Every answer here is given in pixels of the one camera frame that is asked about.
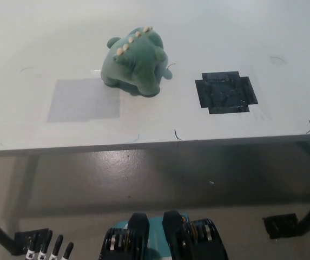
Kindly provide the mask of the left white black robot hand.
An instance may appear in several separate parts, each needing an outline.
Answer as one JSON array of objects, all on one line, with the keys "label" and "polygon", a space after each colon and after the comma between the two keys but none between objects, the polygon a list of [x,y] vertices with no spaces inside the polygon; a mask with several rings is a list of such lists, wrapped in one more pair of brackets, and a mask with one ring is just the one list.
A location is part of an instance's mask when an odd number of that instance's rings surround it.
[{"label": "left white black robot hand", "polygon": [[55,241],[53,250],[49,256],[49,258],[47,258],[47,254],[48,254],[48,248],[49,245],[51,243],[51,239],[52,239],[52,235],[53,235],[53,231],[51,229],[48,230],[47,234],[44,236],[44,240],[43,243],[40,246],[38,255],[36,254],[36,246],[37,243],[39,241],[39,233],[35,233],[34,236],[32,237],[32,239],[30,240],[26,255],[25,255],[25,259],[28,260],[33,260],[33,259],[37,259],[37,260],[55,260],[58,259],[58,253],[60,252],[62,243],[63,243],[63,235],[59,235]]}]

